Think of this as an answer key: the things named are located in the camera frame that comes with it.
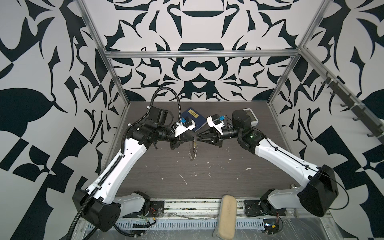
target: dark blue notebook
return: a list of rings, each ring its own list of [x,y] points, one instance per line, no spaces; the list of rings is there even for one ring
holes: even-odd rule
[[[202,116],[200,113],[198,113],[196,110],[193,108],[188,108],[185,110],[182,114],[181,117],[189,117],[193,121],[195,121],[196,127],[192,129],[192,131],[196,132],[198,131],[202,126],[204,126],[207,123],[207,119]]]

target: wood grain surface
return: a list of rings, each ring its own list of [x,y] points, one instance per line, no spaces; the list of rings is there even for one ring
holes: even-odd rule
[[[144,115],[148,105],[148,102],[132,102],[126,124]],[[176,102],[156,102],[154,106],[170,110],[177,117]],[[182,112],[192,107],[204,117],[215,113],[232,117],[234,110],[251,108],[259,120],[256,127],[285,148],[264,101],[182,102],[181,107]],[[236,139],[225,140],[222,148],[198,142],[197,156],[193,161],[188,157],[188,143],[175,150],[170,150],[169,142],[158,142],[157,146],[159,149],[151,146],[137,161],[116,196],[139,190],[151,198],[221,198],[225,194],[261,197],[270,188],[286,189],[291,183],[296,183],[269,161],[242,149]]]

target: white tablet device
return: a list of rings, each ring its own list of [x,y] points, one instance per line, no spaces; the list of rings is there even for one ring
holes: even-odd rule
[[[257,119],[257,117],[255,116],[255,114],[253,113],[252,109],[250,108],[245,108],[243,109],[248,116],[251,117],[251,126],[252,127],[255,127],[258,123],[259,123],[259,120]]]

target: patterned panel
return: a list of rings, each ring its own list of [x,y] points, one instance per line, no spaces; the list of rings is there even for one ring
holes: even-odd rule
[[[384,119],[382,0],[335,0],[308,48],[372,112]]]
[[[293,49],[321,0],[86,0],[110,51]]]
[[[344,237],[367,240],[384,237],[384,214],[377,207],[384,201],[384,147],[354,114],[340,106],[332,90],[321,84],[323,79],[301,58],[274,102],[278,120],[293,153],[318,166],[326,164],[336,173],[336,180],[349,193],[349,204],[331,210]],[[347,202],[339,197],[331,208]]]
[[[289,57],[113,59],[130,101],[150,101],[160,86],[182,101],[268,100]],[[161,94],[157,101],[174,95]]]
[[[0,21],[2,239],[60,239],[124,103],[72,0],[2,1]]]

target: yellow label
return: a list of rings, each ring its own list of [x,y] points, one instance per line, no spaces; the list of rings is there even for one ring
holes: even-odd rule
[[[197,118],[199,115],[197,113],[195,113],[194,111],[192,111],[192,109],[189,109],[188,112],[190,114],[192,114],[192,116],[194,116],[195,118]]]

